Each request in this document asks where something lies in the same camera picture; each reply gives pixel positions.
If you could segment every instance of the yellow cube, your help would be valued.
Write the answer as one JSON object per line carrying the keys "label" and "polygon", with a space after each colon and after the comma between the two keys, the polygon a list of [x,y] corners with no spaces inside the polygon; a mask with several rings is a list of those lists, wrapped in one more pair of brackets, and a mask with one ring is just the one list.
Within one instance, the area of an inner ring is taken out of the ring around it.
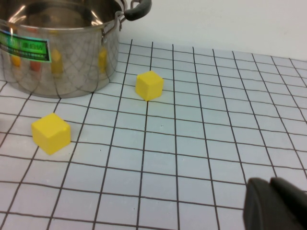
{"label": "yellow cube", "polygon": [[54,49],[51,52],[51,72],[53,74],[60,74],[63,73],[63,61],[61,53]]}
{"label": "yellow cube", "polygon": [[16,67],[20,67],[21,59],[18,56],[12,56],[12,63]]}
{"label": "yellow cube", "polygon": [[106,71],[107,50],[102,48],[98,55],[98,67],[102,73]]}
{"label": "yellow cube", "polygon": [[135,91],[145,101],[149,101],[161,96],[163,84],[163,78],[149,71],[137,76]]}
{"label": "yellow cube", "polygon": [[71,142],[71,127],[55,113],[32,123],[34,142],[47,154],[52,155]]}

